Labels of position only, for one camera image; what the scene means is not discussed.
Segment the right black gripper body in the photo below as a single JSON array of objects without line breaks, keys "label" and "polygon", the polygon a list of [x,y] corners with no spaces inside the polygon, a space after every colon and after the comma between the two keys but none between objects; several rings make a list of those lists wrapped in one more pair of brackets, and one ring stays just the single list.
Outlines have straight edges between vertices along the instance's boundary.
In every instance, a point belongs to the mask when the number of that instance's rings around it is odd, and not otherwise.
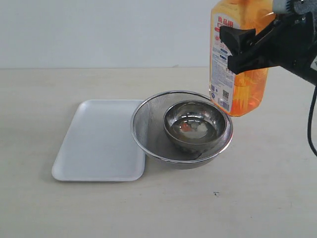
[{"label": "right black gripper body", "polygon": [[272,47],[272,67],[289,72],[316,72],[317,24],[311,13],[279,15],[272,38],[263,47]]}]

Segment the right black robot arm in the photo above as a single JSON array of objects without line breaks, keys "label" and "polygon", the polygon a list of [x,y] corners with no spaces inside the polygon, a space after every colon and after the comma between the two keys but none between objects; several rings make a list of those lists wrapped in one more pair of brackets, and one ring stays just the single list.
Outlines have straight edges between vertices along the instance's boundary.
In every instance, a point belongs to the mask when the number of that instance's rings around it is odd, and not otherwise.
[{"label": "right black robot arm", "polygon": [[307,82],[317,83],[317,30],[314,14],[278,15],[262,31],[220,27],[220,39],[231,55],[235,74],[280,66]]}]

